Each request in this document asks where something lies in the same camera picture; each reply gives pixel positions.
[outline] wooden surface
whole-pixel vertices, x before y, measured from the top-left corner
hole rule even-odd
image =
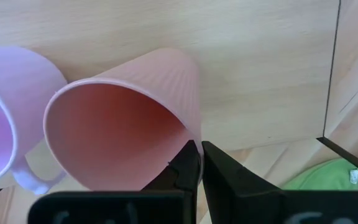
[[[322,135],[337,0],[0,0],[0,44],[69,79],[159,47],[201,68],[203,138],[226,150]]]
[[[342,1],[329,96],[326,136],[358,104],[358,1]]]

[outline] wooden floor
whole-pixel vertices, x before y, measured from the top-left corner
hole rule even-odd
[[[0,0],[0,44],[47,56],[69,80],[178,47],[201,67],[205,140],[277,186],[339,157],[315,140],[324,130],[339,1],[113,2]],[[337,34],[325,136],[358,157],[358,1],[342,0]],[[42,178],[60,171],[44,142],[27,158]],[[0,224],[25,223],[38,197],[9,173],[0,187]],[[198,223],[211,223],[199,189]],[[51,192],[61,190],[86,189],[67,177]]]

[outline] cup rim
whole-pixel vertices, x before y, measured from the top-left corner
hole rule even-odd
[[[9,162],[5,165],[5,167],[0,171],[0,176],[4,175],[13,165],[14,159],[16,158],[17,154],[17,129],[16,124],[13,119],[12,113],[9,108],[6,106],[4,100],[0,97],[0,108],[4,112],[5,118],[7,119],[9,126],[11,127],[11,134],[12,134],[12,150],[11,150],[11,157],[9,158]]]
[[[47,107],[45,108],[45,113],[44,113],[44,120],[43,120],[43,124],[44,124],[44,135],[45,135],[45,142],[47,143],[47,146],[49,148],[49,151],[52,153],[52,156],[53,158],[56,159],[56,161],[58,161],[58,163],[60,163],[60,161],[58,160],[57,156],[55,155],[54,153],[54,150],[52,149],[51,145],[49,144],[49,136],[48,136],[48,132],[47,132],[47,115],[48,115],[48,112],[50,111],[50,108],[52,107],[52,105],[54,104],[54,102],[56,101],[57,98],[59,98],[60,96],[62,96],[64,93],[66,93],[67,91],[73,89],[73,88],[76,88],[76,87],[79,87],[79,86],[83,86],[83,85],[92,85],[92,84],[107,84],[107,85],[116,85],[116,86],[121,86],[121,87],[124,87],[124,88],[128,88],[132,91],[136,91],[138,93],[141,93],[153,100],[155,100],[157,103],[161,104],[162,106],[164,106],[167,110],[169,110],[169,112],[171,112],[174,116],[177,117],[177,119],[182,123],[182,125],[188,129],[188,126],[186,125],[186,123],[184,122],[183,118],[179,117],[176,112],[174,112],[171,108],[167,107],[167,103],[164,102],[163,100],[156,100],[156,97],[154,97],[154,95],[147,91],[145,88],[141,87],[140,85],[136,85],[136,84],[133,84],[133,83],[127,83],[125,81],[122,81],[120,79],[117,79],[117,78],[104,78],[104,77],[91,77],[91,78],[84,78],[84,79],[81,79],[81,80],[77,80],[77,81],[74,81],[72,83],[69,83],[67,85],[65,85],[63,88],[61,88],[60,90],[58,90],[52,97],[51,99],[49,100],[48,102],[48,105]],[[200,139],[196,139],[196,134],[195,133],[192,133],[190,131],[190,134],[192,136],[194,136],[194,140],[197,141],[197,140],[200,140]],[[199,159],[199,162],[200,162],[200,175],[199,175],[199,179],[198,179],[198,183],[201,182],[201,179],[202,179],[202,173],[203,173],[203,169],[204,169],[204,152],[200,149],[199,147],[197,147],[197,150],[198,150],[198,154],[200,155],[200,159]],[[71,175],[71,173],[66,170],[62,165],[60,165],[60,167],[69,175]]]

